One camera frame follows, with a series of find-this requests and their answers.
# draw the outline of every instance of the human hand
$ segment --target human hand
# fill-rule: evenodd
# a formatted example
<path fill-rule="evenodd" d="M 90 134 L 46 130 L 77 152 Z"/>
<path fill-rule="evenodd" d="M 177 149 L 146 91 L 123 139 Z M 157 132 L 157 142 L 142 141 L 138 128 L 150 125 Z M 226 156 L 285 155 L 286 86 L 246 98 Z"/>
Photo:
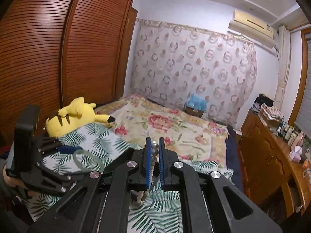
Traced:
<path fill-rule="evenodd" d="M 24 182 L 23 182 L 21 179 L 12 178 L 12 177 L 10 177 L 10 176 L 7 176 L 7 173 L 6 173 L 5 169 L 6 169 L 6 165 L 5 165 L 4 168 L 3 168 L 3 178 L 4 178 L 4 181 L 6 182 L 6 184 L 7 184 L 8 186 L 13 187 L 13 188 L 15 188 L 16 186 L 20 186 L 20 187 L 22 187 L 22 188 L 24 188 L 24 189 L 28 189 L 28 188 L 25 186 Z M 29 191 L 27 192 L 27 194 L 28 194 L 29 196 L 38 196 L 38 195 L 39 195 L 38 192 L 34 192 L 34 191 L 31 191 L 31 190 L 29 190 Z"/>

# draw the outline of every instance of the louvered door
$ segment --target louvered door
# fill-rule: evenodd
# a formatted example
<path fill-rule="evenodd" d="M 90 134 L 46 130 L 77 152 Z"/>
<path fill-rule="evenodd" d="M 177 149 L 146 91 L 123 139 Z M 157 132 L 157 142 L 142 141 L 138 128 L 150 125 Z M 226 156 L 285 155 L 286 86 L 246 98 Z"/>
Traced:
<path fill-rule="evenodd" d="M 0 21 L 0 130 L 13 141 L 18 115 L 41 106 L 38 130 L 60 108 L 59 51 L 71 0 L 14 0 Z"/>
<path fill-rule="evenodd" d="M 78 0 L 65 33 L 64 105 L 79 96 L 95 103 L 115 99 L 120 46 L 131 3 L 132 0 Z"/>

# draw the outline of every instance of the air conditioner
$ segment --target air conditioner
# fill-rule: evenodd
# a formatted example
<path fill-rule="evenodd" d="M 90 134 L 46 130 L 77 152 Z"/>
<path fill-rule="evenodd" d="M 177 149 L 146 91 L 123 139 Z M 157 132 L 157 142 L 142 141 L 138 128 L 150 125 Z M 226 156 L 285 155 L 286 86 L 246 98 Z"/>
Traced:
<path fill-rule="evenodd" d="M 264 21 L 242 11 L 234 11 L 233 20 L 229 23 L 229 29 L 240 32 L 269 48 L 275 46 L 273 28 Z"/>

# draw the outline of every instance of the beige curtain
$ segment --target beige curtain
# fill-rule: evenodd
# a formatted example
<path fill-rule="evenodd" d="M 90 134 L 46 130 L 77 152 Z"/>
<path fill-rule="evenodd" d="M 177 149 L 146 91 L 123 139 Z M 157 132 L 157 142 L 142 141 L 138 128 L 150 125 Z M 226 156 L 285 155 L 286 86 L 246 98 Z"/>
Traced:
<path fill-rule="evenodd" d="M 192 93 L 207 117 L 235 125 L 256 81 L 253 43 L 185 25 L 140 20 L 131 80 L 138 93 L 182 109 Z"/>
<path fill-rule="evenodd" d="M 284 25 L 279 27 L 280 36 L 280 69 L 273 106 L 282 110 L 282 104 L 290 70 L 290 31 Z"/>

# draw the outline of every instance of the blue plastic bag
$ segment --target blue plastic bag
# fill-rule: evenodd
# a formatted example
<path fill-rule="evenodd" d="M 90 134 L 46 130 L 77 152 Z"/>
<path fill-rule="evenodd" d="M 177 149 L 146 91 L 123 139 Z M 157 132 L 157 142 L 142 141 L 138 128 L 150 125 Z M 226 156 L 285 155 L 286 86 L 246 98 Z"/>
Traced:
<path fill-rule="evenodd" d="M 207 108 L 207 101 L 192 94 L 185 105 L 186 107 L 201 110 L 204 112 Z"/>

